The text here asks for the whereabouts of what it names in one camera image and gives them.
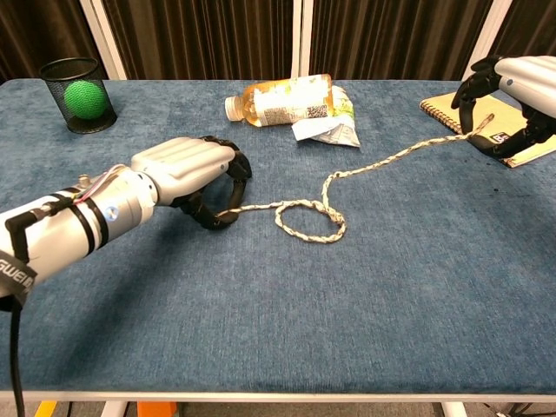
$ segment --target rope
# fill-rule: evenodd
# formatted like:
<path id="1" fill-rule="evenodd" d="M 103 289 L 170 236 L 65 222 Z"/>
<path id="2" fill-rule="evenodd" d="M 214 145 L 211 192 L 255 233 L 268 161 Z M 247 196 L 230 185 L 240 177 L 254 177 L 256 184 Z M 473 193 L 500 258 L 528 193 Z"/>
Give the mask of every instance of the rope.
<path id="1" fill-rule="evenodd" d="M 229 210 L 222 211 L 219 215 L 224 215 L 226 213 L 243 213 L 246 211 L 253 211 L 253 210 L 268 210 L 268 209 L 276 209 L 275 211 L 275 223 L 276 225 L 284 230 L 287 234 L 298 237 L 299 239 L 305 242 L 317 242 L 317 243 L 334 243 L 339 241 L 344 234 L 346 233 L 346 219 L 342 213 L 338 210 L 330 206 L 328 200 L 328 188 L 333 180 L 338 178 L 348 178 L 352 175 L 362 174 L 364 172 L 372 171 L 374 169 L 378 169 L 389 163 L 397 161 L 404 156 L 408 156 L 412 152 L 417 149 L 426 148 L 432 145 L 439 145 L 442 143 L 448 142 L 458 142 L 458 141 L 465 141 L 470 136 L 477 135 L 480 133 L 492 120 L 494 119 L 494 115 L 490 114 L 483 122 L 479 125 L 477 129 L 472 132 L 469 132 L 465 135 L 457 135 L 457 136 L 443 136 L 443 137 L 436 137 L 434 139 L 428 139 L 426 141 L 417 142 L 415 145 L 410 146 L 409 148 L 403 149 L 402 151 L 389 156 L 382 161 L 375 162 L 371 165 L 367 165 L 366 167 L 354 169 L 351 171 L 336 171 L 333 174 L 330 174 L 326 181 L 322 184 L 322 202 L 317 200 L 288 200 L 288 201 L 281 201 L 281 202 L 271 202 L 270 204 L 251 204 L 247 206 L 241 206 L 239 208 L 232 208 Z M 297 230 L 293 230 L 288 225 L 284 224 L 281 215 L 287 209 L 291 209 L 292 207 L 303 206 L 309 209 L 313 209 L 318 211 L 319 213 L 323 213 L 327 215 L 332 222 L 338 225 L 338 231 L 333 235 L 329 236 L 318 236 L 318 235 L 305 235 L 302 232 Z"/>

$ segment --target prosthetic hand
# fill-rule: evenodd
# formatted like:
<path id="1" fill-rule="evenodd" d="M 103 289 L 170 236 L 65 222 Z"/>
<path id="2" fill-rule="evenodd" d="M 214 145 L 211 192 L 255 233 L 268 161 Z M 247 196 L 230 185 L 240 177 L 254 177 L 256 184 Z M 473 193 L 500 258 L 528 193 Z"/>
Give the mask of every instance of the prosthetic hand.
<path id="1" fill-rule="evenodd" d="M 0 308 L 23 305 L 31 287 L 146 222 L 154 206 L 180 208 L 204 228 L 226 228 L 237 214 L 215 216 L 204 187 L 223 173 L 234 179 L 228 207 L 243 198 L 251 168 L 228 141 L 177 137 L 97 178 L 0 214 Z"/>
<path id="2" fill-rule="evenodd" d="M 492 145 L 487 139 L 474 137 L 473 143 L 496 159 L 508 158 L 542 143 L 556 134 L 556 57 L 488 56 L 471 67 L 472 74 L 461 84 L 452 101 L 460 109 L 463 133 L 473 130 L 473 108 L 477 98 L 501 89 L 521 104 L 527 119 L 525 128 Z"/>

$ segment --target plastic bottle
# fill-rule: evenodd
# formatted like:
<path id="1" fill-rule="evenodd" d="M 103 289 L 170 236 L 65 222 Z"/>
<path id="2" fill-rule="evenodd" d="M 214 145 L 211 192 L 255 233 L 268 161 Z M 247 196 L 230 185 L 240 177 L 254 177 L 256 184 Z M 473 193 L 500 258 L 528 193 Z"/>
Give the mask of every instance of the plastic bottle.
<path id="1" fill-rule="evenodd" d="M 230 121 L 246 119 L 257 127 L 333 114 L 332 79 L 328 74 L 257 83 L 248 86 L 242 96 L 226 99 Z"/>

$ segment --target spiral notebook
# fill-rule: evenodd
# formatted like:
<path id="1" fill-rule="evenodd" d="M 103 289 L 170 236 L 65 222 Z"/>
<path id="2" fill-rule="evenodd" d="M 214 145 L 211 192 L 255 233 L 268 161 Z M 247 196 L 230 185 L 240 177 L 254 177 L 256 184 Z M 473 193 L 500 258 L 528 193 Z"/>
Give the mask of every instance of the spiral notebook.
<path id="1" fill-rule="evenodd" d="M 420 102 L 420 108 L 450 128 L 454 133 L 460 134 L 459 112 L 450 106 L 454 94 L 449 93 L 427 98 Z M 483 129 L 480 135 L 492 142 L 493 145 L 504 142 L 509 136 L 526 126 L 526 118 L 521 115 L 520 110 L 492 96 L 485 96 L 477 100 L 473 111 L 475 126 L 482 122 L 490 113 L 494 113 L 494 119 Z M 515 168 L 550 154 L 554 150 L 556 150 L 556 136 L 551 136 L 544 143 L 536 143 L 511 158 L 501 159 L 500 161 L 510 168 Z"/>

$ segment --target mesh pencil holder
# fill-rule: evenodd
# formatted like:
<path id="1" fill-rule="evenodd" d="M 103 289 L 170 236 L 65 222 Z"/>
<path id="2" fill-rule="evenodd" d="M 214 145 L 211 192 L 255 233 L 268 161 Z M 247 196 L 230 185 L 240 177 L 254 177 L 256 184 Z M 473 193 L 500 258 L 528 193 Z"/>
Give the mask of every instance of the mesh pencil holder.
<path id="1" fill-rule="evenodd" d="M 116 121 L 96 59 L 60 59 L 44 65 L 40 76 L 72 132 L 95 133 Z"/>

